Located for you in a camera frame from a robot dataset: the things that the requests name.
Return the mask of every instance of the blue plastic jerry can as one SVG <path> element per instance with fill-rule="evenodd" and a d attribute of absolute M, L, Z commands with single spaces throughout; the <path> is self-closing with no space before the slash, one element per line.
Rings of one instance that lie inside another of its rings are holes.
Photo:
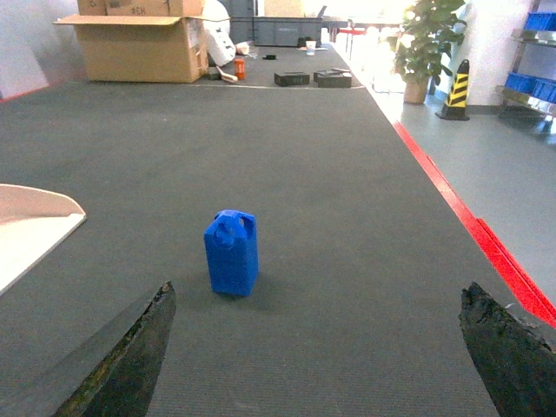
<path fill-rule="evenodd" d="M 255 217 L 223 210 L 205 230 L 204 240 L 212 290 L 250 295 L 259 274 Z"/>

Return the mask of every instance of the potted plant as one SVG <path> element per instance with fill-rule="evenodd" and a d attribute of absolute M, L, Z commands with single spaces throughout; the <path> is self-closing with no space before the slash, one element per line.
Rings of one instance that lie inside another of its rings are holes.
<path fill-rule="evenodd" d="M 423 103 L 431 77 L 440 83 L 444 71 L 452 71 L 442 64 L 446 54 L 452 57 L 452 45 L 463 42 L 463 31 L 467 23 L 459 19 L 455 11 L 466 0 L 416 0 L 406 9 L 403 19 L 403 36 L 394 58 L 394 68 L 406 83 L 404 102 Z"/>

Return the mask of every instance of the cardboard box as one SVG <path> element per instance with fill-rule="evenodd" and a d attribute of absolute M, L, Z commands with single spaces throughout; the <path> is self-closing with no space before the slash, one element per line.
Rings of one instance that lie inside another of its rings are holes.
<path fill-rule="evenodd" d="M 168 0 L 106 0 L 108 16 L 170 16 Z"/>
<path fill-rule="evenodd" d="M 197 19 L 73 15 L 55 24 L 75 27 L 90 80 L 192 83 L 208 70 Z"/>
<path fill-rule="evenodd" d="M 104 0 L 77 0 L 79 14 L 84 16 L 106 16 Z"/>
<path fill-rule="evenodd" d="M 109 16 L 173 16 L 202 14 L 204 0 L 105 0 Z"/>

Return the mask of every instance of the orange bottle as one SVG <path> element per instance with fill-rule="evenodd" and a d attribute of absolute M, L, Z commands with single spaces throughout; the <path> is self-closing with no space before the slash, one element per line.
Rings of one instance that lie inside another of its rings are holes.
<path fill-rule="evenodd" d="M 234 60 L 235 65 L 235 76 L 237 76 L 238 80 L 245 79 L 245 60 L 243 58 L 236 58 Z"/>

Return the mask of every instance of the white curved surface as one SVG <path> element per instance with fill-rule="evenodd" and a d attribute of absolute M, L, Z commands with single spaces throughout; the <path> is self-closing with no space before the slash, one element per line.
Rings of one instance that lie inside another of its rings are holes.
<path fill-rule="evenodd" d="M 0 184 L 0 295 L 85 220 L 66 195 Z"/>

